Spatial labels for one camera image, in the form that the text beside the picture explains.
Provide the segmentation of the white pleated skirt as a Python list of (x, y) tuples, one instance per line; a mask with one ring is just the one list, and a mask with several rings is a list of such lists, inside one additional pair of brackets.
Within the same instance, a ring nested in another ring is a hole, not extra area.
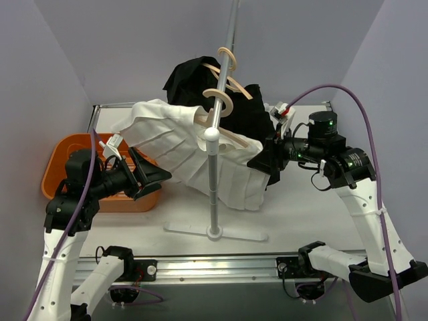
[[(207, 117), (201, 106), (175, 106), (154, 99), (135, 103), (111, 131), (155, 160), (174, 180), (208, 195), (206, 128), (201, 125)], [(270, 177), (247, 163), (262, 149), (257, 140), (220, 131), (218, 198), (227, 207), (249, 211), (261, 207)]]

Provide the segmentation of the beige wooden hanger front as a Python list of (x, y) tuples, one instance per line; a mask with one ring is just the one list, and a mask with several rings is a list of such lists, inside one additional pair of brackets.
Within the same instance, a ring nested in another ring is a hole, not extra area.
[(243, 148), (253, 146), (254, 148), (261, 149), (260, 142), (246, 138), (242, 135), (235, 134), (220, 127), (220, 119), (229, 116), (233, 112), (233, 102), (224, 91), (215, 88), (209, 88), (203, 91), (203, 96), (206, 98), (214, 97), (215, 101), (219, 101), (220, 107), (218, 111), (211, 109), (206, 117), (195, 116), (193, 119), (194, 124), (202, 126), (203, 128), (208, 128), (209, 130), (212, 130), (213, 128), (217, 129), (220, 135), (223, 135)]

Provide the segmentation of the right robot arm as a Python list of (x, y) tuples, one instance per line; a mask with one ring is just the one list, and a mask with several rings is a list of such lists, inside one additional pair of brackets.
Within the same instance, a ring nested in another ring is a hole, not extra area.
[(404, 246), (384, 207), (377, 204), (377, 174), (365, 151), (347, 145), (337, 131), (333, 111), (314, 112), (308, 117), (308, 135), (297, 138), (290, 130), (293, 109), (273, 111), (278, 121), (263, 150), (248, 167), (273, 175), (290, 161), (299, 166), (313, 164), (316, 174), (326, 177), (345, 204), (366, 251), (364, 257), (350, 255), (315, 241), (298, 250), (297, 273), (307, 277), (327, 273), (350, 283), (355, 294), (367, 303), (387, 297), (427, 277), (427, 264), (417, 261)]

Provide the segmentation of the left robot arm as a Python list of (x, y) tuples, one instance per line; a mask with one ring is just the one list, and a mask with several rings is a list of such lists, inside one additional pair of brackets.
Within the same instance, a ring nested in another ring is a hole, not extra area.
[(110, 286), (134, 275), (132, 250), (111, 245), (81, 290), (72, 289), (80, 252), (100, 210), (100, 200), (118, 193), (138, 200), (160, 190), (161, 183), (172, 177), (135, 148), (128, 152), (133, 168), (118, 156), (112, 167), (106, 168), (93, 148), (75, 150), (68, 157), (66, 177), (45, 208), (42, 264), (25, 320), (90, 320)]

